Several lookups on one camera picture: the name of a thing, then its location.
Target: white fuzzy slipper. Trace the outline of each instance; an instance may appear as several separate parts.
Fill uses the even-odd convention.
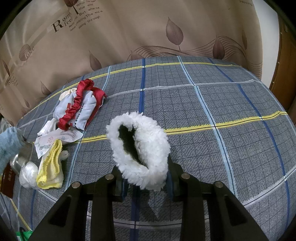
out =
[[[165,185],[170,153],[164,130],[155,120],[137,112],[116,116],[106,129],[123,178],[141,189],[160,191]]]

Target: red trim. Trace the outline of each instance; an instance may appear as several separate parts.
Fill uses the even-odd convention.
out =
[[[103,96],[106,97],[106,94],[103,90],[93,87],[94,82],[90,79],[85,79],[79,82],[76,90],[76,97],[74,98],[74,104],[70,109],[66,111],[66,114],[59,119],[58,127],[62,130],[68,130],[69,124],[68,121],[71,120],[76,112],[81,108],[81,103],[83,100],[83,91],[91,90],[94,92],[94,96],[96,98],[96,107],[94,108],[93,112],[91,113],[90,118],[86,123],[86,127],[92,121],[93,117],[97,113],[99,107],[102,105]]]

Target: yellow stripe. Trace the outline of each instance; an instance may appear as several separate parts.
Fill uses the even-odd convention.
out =
[[[22,217],[22,215],[21,215],[20,212],[18,211],[17,207],[15,206],[15,203],[13,202],[13,200],[12,200],[11,198],[10,198],[10,201],[11,201],[13,207],[15,208],[15,210],[16,210],[18,216],[21,218],[22,222],[23,222],[24,225],[26,226],[26,228],[27,228],[28,230],[31,230],[30,227],[29,227],[29,225],[26,223],[26,221],[24,220],[24,218]]]
[[[227,122],[222,122],[222,123],[216,123],[217,128],[225,128],[225,127],[231,127],[231,126],[237,126],[237,125],[242,125],[248,122],[254,122],[254,121],[262,121],[262,120],[270,120],[274,119],[275,117],[279,115],[287,115],[287,112],[285,111],[277,111],[271,115],[265,115],[259,117],[259,116],[252,116],[252,117],[247,117],[239,120],[232,120],[232,121],[227,121]],[[199,126],[191,126],[191,127],[181,127],[181,128],[172,128],[172,129],[165,129],[165,132],[168,135],[176,135],[176,134],[183,134],[183,133],[190,133],[190,132],[197,132],[197,131],[203,131],[203,130],[209,130],[213,128],[211,125],[199,125]],[[94,136],[94,137],[87,137],[82,139],[82,143],[87,143],[87,142],[93,142],[93,141],[99,141],[99,140],[106,140],[107,137],[106,135],[99,135],[99,136]]]
[[[145,68],[148,68],[148,67],[153,67],[153,66],[157,66],[157,65],[176,65],[176,64],[181,64],[181,63],[163,63],[163,64],[150,64],[150,65],[146,65]],[[236,65],[233,65],[233,64],[212,64],[212,63],[203,63],[203,62],[186,62],[186,63],[183,63],[183,64],[207,64],[207,65],[219,65],[219,66],[236,66]],[[110,75],[111,74],[116,74],[116,73],[120,73],[120,72],[124,72],[124,71],[128,71],[128,70],[133,70],[133,69],[141,69],[143,68],[143,66],[136,66],[136,67],[131,67],[131,68],[126,68],[126,69],[119,69],[119,70],[116,70],[116,71],[112,71],[110,72]],[[90,80],[94,80],[94,79],[97,79],[97,78],[100,78],[100,77],[104,77],[108,75],[108,73],[105,73],[105,74],[101,74],[101,75],[96,75],[94,77],[91,77],[89,78]],[[68,86],[66,88],[63,89],[63,91],[67,90],[67,89],[70,89],[70,88],[73,88],[74,86],[78,85],[78,83],[75,83],[75,84],[72,84],[71,86]],[[62,91],[58,91],[56,92],[55,94],[53,94],[52,96],[50,96],[48,99],[40,102],[37,106],[35,106],[32,110],[36,109],[38,106],[42,105],[44,102],[50,100],[51,98],[53,98],[54,96],[56,96],[57,94],[61,93]]]

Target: green object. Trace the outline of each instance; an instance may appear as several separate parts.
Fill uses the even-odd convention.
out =
[[[24,237],[22,239],[21,233],[20,232],[16,232],[17,239],[18,239],[18,241],[28,241],[28,239],[29,239],[29,237],[31,236],[32,233],[33,233],[33,231],[31,231],[31,230],[22,232],[23,237]]]

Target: green bag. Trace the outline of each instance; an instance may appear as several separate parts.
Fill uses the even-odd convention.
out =
[[[20,227],[20,231],[16,232],[17,240],[18,241],[28,241],[28,239],[32,233],[33,233],[33,231],[31,231],[31,230],[25,231],[24,228]]]

